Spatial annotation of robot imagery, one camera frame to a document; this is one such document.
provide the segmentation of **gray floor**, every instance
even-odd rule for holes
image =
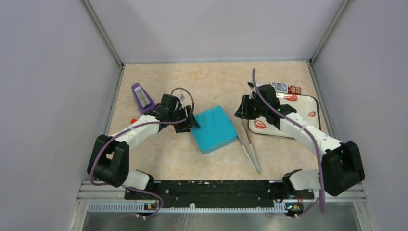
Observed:
[[[273,214],[163,213],[143,221],[133,216],[112,222],[123,213],[89,213],[83,231],[359,231],[352,203],[330,203],[326,213],[316,206],[305,217],[283,219]]]

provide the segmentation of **purple tape dispenser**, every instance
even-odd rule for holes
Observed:
[[[145,114],[147,111],[156,107],[156,104],[139,83],[132,85],[132,93],[142,114]]]

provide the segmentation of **marble-patterned surface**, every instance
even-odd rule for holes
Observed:
[[[306,61],[131,64],[125,68],[109,134],[140,117],[130,88],[139,82],[156,103],[164,93],[184,87],[194,97],[195,113],[221,105],[247,146],[241,121],[233,114],[242,95],[250,92],[247,82],[252,68],[256,68],[256,79],[263,83],[286,82],[302,87],[302,94],[316,97]],[[322,113],[320,117],[322,130],[327,132]],[[172,127],[148,137],[135,148],[130,154],[130,166],[157,180],[270,180],[281,179],[294,169],[317,168],[314,154],[296,140],[253,133],[251,136],[261,174],[253,170],[238,141],[205,155],[191,133],[176,134]]]

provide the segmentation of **gray wall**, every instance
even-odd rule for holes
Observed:
[[[343,140],[359,146],[381,230],[408,230],[408,1],[358,0],[316,68]]]
[[[343,0],[91,0],[125,63],[310,58]]]
[[[118,68],[79,0],[0,1],[0,230],[66,230]]]

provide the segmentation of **teal box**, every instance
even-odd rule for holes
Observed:
[[[237,130],[219,105],[195,115],[195,119],[201,128],[191,131],[203,154],[233,143],[237,138]]]

